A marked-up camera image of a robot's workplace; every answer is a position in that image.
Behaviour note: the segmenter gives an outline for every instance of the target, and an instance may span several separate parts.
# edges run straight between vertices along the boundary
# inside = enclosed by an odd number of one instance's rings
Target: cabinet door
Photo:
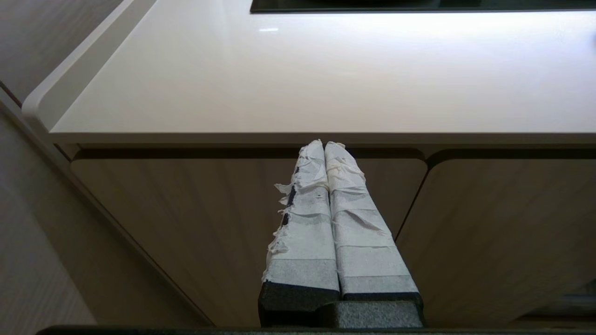
[[[596,278],[596,156],[571,153],[429,159],[397,245],[431,326],[503,324]]]
[[[375,169],[371,185],[377,170],[384,172],[371,194],[397,228],[426,172],[420,160],[398,160],[363,164],[365,173]],[[266,248],[283,208],[273,185],[288,184],[295,163],[103,157],[76,159],[72,170],[216,325],[258,326]]]

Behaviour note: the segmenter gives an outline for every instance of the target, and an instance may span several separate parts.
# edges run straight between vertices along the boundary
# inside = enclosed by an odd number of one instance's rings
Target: wall
[[[0,0],[0,334],[208,324],[19,130],[18,105],[120,1]]]
[[[0,301],[0,334],[53,324],[207,324],[4,113]]]

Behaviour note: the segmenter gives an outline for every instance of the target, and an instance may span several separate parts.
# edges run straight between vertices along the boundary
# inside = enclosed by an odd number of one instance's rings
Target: white paper wrapping
[[[331,230],[325,153],[321,141],[300,150],[290,185],[277,184],[291,206],[283,210],[288,224],[280,226],[268,247],[262,281],[339,291],[336,252]]]
[[[417,292],[356,160],[334,142],[325,160],[342,294]]]

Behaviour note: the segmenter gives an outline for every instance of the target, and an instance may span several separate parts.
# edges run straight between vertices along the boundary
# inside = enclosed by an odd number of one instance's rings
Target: induction cooktop
[[[596,0],[253,0],[251,13],[559,11],[596,9]]]

